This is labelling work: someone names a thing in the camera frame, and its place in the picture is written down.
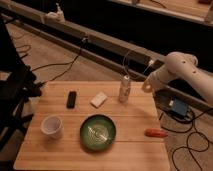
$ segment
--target white bottle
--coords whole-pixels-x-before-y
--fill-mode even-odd
[[[57,6],[58,20],[60,22],[65,22],[64,12],[61,10],[61,7],[59,6],[59,3],[56,3],[56,6]]]
[[[129,94],[130,94],[130,89],[131,89],[130,77],[129,77],[129,75],[125,75],[123,77],[123,80],[121,81],[120,90],[119,90],[118,100],[121,103],[125,103],[128,100]]]

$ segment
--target green bowl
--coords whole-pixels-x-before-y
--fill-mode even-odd
[[[116,127],[113,121],[102,114],[87,118],[80,129],[81,143],[89,150],[101,151],[114,141]]]

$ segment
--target white sponge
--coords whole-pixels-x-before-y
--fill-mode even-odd
[[[96,107],[99,108],[105,101],[107,100],[107,95],[103,92],[99,92],[91,101],[90,103]]]

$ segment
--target cup rim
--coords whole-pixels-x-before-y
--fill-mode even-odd
[[[47,131],[45,131],[45,129],[44,129],[44,123],[45,123],[48,119],[50,119],[50,118],[56,118],[56,119],[58,119],[60,125],[59,125],[59,127],[58,127],[57,129],[55,129],[55,130],[53,130],[53,131],[50,131],[50,132],[47,132]],[[52,134],[56,133],[58,130],[61,129],[61,127],[62,127],[62,120],[61,120],[61,118],[60,118],[59,116],[57,116],[57,115],[46,116],[46,117],[42,120],[42,122],[41,122],[41,131],[42,131],[44,134],[46,134],[46,135],[52,135]]]

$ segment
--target bottle cap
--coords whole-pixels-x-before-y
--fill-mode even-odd
[[[130,84],[130,77],[129,77],[129,75],[125,75],[125,76],[124,76],[124,78],[123,78],[123,80],[122,80],[122,84],[123,84],[124,86],[129,86],[129,84]]]

